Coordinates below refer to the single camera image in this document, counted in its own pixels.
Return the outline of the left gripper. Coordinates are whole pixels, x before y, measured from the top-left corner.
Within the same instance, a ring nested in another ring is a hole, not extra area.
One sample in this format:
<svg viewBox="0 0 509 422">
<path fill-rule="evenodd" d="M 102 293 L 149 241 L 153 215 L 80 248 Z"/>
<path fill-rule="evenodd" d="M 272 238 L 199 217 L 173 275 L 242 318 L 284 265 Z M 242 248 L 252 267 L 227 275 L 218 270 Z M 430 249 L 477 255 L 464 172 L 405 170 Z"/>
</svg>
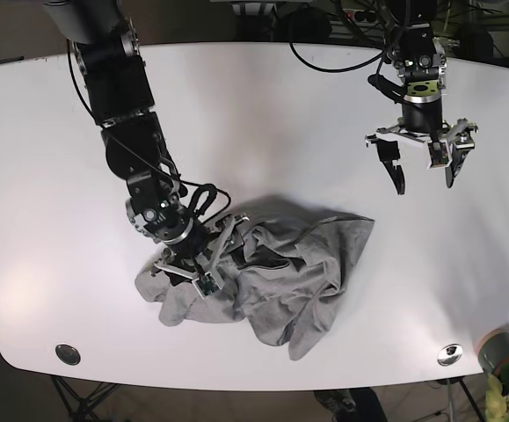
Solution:
<svg viewBox="0 0 509 422">
<path fill-rule="evenodd" d="M 389 174 L 396 193 L 404 195 L 405 178 L 396 136 L 413 142 L 445 142 L 450 146 L 451 163 L 445 169 L 447 188 L 451 188 L 461 171 L 464 161 L 475 144 L 472 135 L 478 125 L 465 118 L 449 125 L 442 116 L 442 88 L 438 80 L 418 80 L 398 85 L 387 78 L 367 80 L 383 96 L 402 107 L 402 116 L 390 127 L 379 127 L 374 137 L 380 162 Z"/>
</svg>

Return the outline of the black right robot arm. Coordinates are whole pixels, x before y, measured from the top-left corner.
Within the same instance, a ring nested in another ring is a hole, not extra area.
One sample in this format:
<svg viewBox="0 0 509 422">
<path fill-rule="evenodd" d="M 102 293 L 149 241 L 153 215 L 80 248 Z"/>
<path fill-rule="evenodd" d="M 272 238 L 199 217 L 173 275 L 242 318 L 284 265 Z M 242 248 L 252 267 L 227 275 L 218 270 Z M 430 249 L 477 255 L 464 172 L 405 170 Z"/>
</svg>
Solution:
<svg viewBox="0 0 509 422">
<path fill-rule="evenodd" d="M 110 171 L 125 181 L 127 218 L 163 246 L 151 265 L 172 285 L 192 284 L 206 297 L 221 291 L 218 266 L 240 247 L 239 216 L 223 211 L 201 220 L 224 191 L 181 178 L 153 108 L 155 101 L 130 19 L 117 1 L 46 1 L 44 8 L 67 40 L 69 69 L 78 69 L 78 95 L 101 130 Z"/>
</svg>

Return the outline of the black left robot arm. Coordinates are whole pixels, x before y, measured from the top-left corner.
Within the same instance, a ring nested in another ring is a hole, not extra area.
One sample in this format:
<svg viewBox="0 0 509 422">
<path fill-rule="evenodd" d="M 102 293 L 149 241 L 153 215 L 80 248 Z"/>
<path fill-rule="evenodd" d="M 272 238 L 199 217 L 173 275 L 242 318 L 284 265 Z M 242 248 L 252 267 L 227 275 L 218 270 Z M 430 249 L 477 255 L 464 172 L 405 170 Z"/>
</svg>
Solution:
<svg viewBox="0 0 509 422">
<path fill-rule="evenodd" d="M 447 85 L 447 55 L 434 35 L 437 16 L 434 1 L 381 1 L 381 14 L 388 24 L 382 62 L 390 61 L 401 80 L 388 80 L 378 67 L 368 82 L 383 96 L 399 104 L 402 116 L 390 127 L 380 127 L 366 137 L 389 174 L 396 193 L 405 193 L 399 142 L 425 149 L 431 169 L 445 171 L 451 188 L 468 154 L 475 149 L 477 124 L 461 118 L 454 125 L 443 118 L 442 91 Z"/>
</svg>

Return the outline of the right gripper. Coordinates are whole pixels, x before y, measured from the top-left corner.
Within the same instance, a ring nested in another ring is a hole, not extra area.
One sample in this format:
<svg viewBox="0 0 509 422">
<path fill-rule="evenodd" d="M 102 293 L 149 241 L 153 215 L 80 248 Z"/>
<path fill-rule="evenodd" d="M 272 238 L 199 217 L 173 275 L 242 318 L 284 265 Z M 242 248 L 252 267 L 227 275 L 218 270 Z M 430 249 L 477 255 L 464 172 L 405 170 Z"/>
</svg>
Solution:
<svg viewBox="0 0 509 422">
<path fill-rule="evenodd" d="M 162 274 L 173 286 L 189 283 L 196 289 L 194 282 L 204 273 L 212 273 L 223 289 L 225 281 L 218 265 L 223 255 L 244 247 L 239 227 L 250 220 L 248 215 L 226 215 L 205 224 L 189 209 L 166 200 L 157 209 L 146 207 L 139 212 L 127 200 L 126 210 L 134 228 L 162 246 L 145 266 L 148 276 Z"/>
</svg>

